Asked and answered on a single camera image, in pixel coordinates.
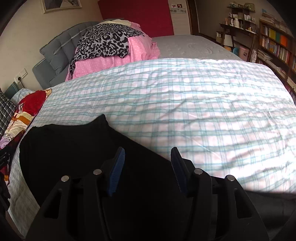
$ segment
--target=pink container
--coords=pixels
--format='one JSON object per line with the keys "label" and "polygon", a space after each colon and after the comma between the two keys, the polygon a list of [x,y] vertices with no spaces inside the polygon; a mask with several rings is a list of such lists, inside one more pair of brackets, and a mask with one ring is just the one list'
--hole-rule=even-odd
{"label": "pink container", "polygon": [[250,50],[246,49],[242,46],[239,47],[239,57],[243,60],[243,61],[247,61],[248,59],[248,55],[249,55]]}

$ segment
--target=plaid blanket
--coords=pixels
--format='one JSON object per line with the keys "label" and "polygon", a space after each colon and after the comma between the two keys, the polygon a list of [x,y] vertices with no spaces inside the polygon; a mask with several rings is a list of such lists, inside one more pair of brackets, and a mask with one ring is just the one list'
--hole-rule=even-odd
{"label": "plaid blanket", "polygon": [[[296,107],[264,65],[130,63],[53,87],[32,126],[81,125],[103,113],[112,128],[167,159],[177,146],[196,167],[234,175],[245,189],[295,191]],[[9,213],[26,235],[39,207],[22,176],[19,149],[10,182]]]}

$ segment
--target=gray mattress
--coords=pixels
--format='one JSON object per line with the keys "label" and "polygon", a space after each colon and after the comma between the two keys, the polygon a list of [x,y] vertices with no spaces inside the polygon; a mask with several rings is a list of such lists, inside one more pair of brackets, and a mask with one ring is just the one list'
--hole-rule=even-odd
{"label": "gray mattress", "polygon": [[242,60],[214,42],[194,35],[152,38],[160,49],[160,58],[199,58]]}

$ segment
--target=framed picture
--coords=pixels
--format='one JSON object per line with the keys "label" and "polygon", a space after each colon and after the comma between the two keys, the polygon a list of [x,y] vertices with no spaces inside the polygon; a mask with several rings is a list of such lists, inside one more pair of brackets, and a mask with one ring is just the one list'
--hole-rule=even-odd
{"label": "framed picture", "polygon": [[82,8],[80,0],[41,0],[43,13],[63,9]]}

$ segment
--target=power cord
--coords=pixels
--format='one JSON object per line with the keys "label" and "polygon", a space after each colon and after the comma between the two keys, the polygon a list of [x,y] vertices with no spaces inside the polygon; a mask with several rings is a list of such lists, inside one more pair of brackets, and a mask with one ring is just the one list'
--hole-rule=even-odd
{"label": "power cord", "polygon": [[19,76],[18,78],[17,78],[17,80],[22,84],[22,86],[25,88],[25,86],[24,86],[24,84],[22,83],[22,78]]}

